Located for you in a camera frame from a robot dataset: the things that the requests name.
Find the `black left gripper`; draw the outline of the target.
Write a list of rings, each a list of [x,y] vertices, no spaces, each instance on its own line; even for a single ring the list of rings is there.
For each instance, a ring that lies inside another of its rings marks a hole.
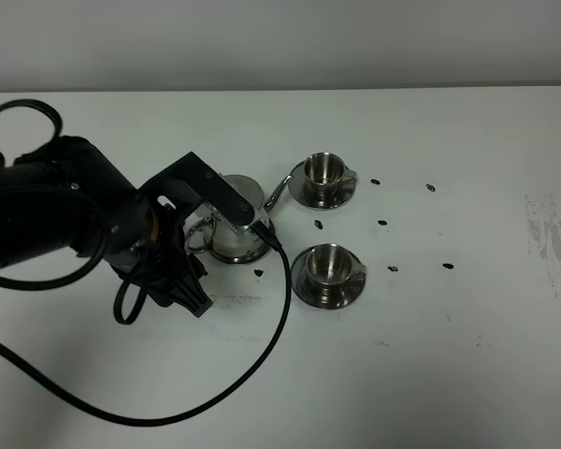
[[[183,223],[174,209],[131,194],[114,203],[109,216],[109,264],[122,279],[114,305],[121,307],[130,285],[139,287],[135,305],[151,297],[161,307],[174,303],[200,318],[212,305],[200,279],[203,264],[185,252]]]

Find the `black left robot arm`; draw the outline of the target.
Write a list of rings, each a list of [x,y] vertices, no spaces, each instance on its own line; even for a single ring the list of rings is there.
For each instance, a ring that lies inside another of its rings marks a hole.
[[[85,138],[61,137],[0,168],[0,268],[69,247],[91,257],[103,229],[103,258],[122,281],[118,323],[130,325],[147,298],[196,317],[212,304],[203,264],[182,249],[181,218],[134,187]]]

